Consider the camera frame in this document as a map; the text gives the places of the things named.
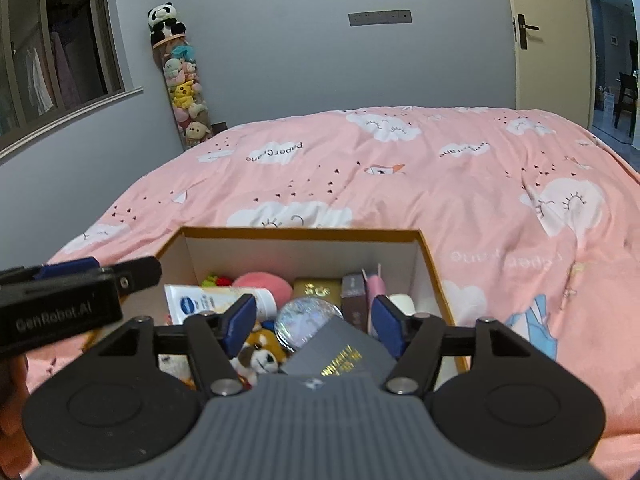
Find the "person's left hand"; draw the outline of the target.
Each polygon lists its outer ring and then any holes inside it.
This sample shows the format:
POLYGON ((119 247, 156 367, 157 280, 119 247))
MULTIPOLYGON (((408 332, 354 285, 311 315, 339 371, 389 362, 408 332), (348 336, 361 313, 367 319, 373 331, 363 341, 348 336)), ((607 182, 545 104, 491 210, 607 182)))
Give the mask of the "person's left hand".
POLYGON ((17 479, 32 462, 32 447, 22 425, 22 411, 29 397, 26 356, 12 359, 9 370, 11 393, 1 404, 1 473, 17 479))

